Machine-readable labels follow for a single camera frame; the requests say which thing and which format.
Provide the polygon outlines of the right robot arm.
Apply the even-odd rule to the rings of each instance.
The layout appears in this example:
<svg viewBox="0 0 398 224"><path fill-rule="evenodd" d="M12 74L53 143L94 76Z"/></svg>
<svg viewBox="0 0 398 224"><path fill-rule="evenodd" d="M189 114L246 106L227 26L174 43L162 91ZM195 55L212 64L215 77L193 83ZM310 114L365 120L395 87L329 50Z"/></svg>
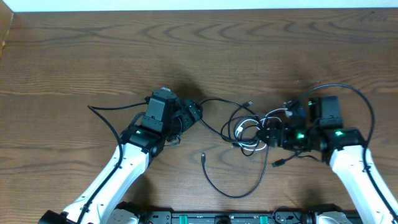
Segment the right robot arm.
<svg viewBox="0 0 398 224"><path fill-rule="evenodd" d="M302 105L286 103L291 123L263 124L256 137L267 146L292 151L319 151L347 190L363 223L397 223L397 200L380 175L357 128L343 126L338 97L310 98L310 116Z"/></svg>

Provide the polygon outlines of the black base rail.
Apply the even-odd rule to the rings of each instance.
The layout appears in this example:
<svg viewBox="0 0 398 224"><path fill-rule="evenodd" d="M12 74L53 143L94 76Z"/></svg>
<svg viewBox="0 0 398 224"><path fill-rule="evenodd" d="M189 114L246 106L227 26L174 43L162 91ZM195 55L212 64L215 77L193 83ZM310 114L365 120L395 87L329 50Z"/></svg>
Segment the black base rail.
<svg viewBox="0 0 398 224"><path fill-rule="evenodd" d="M279 207L262 212L178 212L155 208L144 210L132 203L121 203L108 223L133 224L299 224L299 223L362 223L356 212L346 212L335 205L321 205L304 211Z"/></svg>

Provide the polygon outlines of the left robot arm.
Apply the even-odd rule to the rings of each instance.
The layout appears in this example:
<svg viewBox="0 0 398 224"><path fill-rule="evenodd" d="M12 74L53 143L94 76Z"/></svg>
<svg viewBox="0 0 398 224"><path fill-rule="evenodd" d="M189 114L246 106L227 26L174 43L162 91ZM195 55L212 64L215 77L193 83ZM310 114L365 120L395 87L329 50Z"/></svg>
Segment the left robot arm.
<svg viewBox="0 0 398 224"><path fill-rule="evenodd" d="M113 132L117 146L112 158L91 185L61 213L47 211L40 223L138 223L139 216L118 208L135 180L165 146L180 143L183 132L202 118L202 107L182 100L168 88L152 92L147 109L121 133Z"/></svg>

